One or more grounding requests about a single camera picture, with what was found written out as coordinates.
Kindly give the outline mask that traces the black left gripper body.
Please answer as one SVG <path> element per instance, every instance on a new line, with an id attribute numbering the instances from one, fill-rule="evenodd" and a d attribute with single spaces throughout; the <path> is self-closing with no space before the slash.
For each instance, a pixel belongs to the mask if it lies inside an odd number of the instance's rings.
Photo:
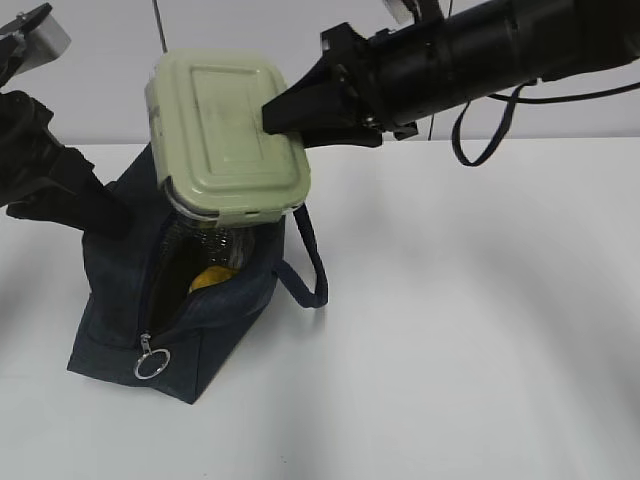
<path id="1" fill-rule="evenodd" d="M 54 114 L 22 91 L 1 94 L 1 204 L 23 201 L 52 184 L 58 141 L 49 131 Z"/>

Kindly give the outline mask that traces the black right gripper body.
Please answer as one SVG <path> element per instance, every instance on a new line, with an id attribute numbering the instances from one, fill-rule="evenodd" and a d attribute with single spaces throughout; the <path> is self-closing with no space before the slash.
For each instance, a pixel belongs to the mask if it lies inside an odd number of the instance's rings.
<path id="1" fill-rule="evenodd" d="M 397 140 L 418 134 L 417 122 L 429 115 L 419 95 L 436 59 L 439 32 L 439 23 L 419 23 L 365 38 L 341 23 L 321 34 L 322 56 L 349 84 L 355 122 L 376 125 Z"/>

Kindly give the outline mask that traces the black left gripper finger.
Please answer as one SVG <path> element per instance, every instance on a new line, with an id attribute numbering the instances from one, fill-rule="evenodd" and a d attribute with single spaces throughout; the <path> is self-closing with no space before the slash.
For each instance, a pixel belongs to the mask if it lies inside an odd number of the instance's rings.
<path id="1" fill-rule="evenodd" d="M 130 209 L 101 183 L 79 150 L 48 147 L 5 171 L 5 206 L 16 219 L 65 225 L 107 238 L 130 231 Z"/>

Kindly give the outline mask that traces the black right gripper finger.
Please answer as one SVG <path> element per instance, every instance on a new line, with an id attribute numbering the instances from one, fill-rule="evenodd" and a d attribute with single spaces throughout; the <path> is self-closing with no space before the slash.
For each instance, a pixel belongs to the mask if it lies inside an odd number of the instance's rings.
<path id="1" fill-rule="evenodd" d="M 262 107 L 268 134 L 346 129 L 355 125 L 354 98 L 349 84 L 322 56 L 293 86 Z"/>
<path id="2" fill-rule="evenodd" d="M 360 121 L 343 124 L 300 121 L 299 133 L 305 148 L 335 145 L 377 148 L 383 143 L 376 125 Z"/>

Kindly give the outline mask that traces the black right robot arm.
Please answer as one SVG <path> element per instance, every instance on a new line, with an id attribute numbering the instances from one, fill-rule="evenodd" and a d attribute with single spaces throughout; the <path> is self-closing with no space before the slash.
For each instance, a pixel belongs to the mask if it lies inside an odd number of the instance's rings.
<path id="1" fill-rule="evenodd" d="M 486 1 L 445 16 L 412 1 L 409 26 L 363 37 L 347 23 L 321 35 L 322 54 L 263 106 L 265 132 L 307 148 L 380 146 L 419 120 L 535 80 L 609 70 L 639 57 L 635 1 Z"/>

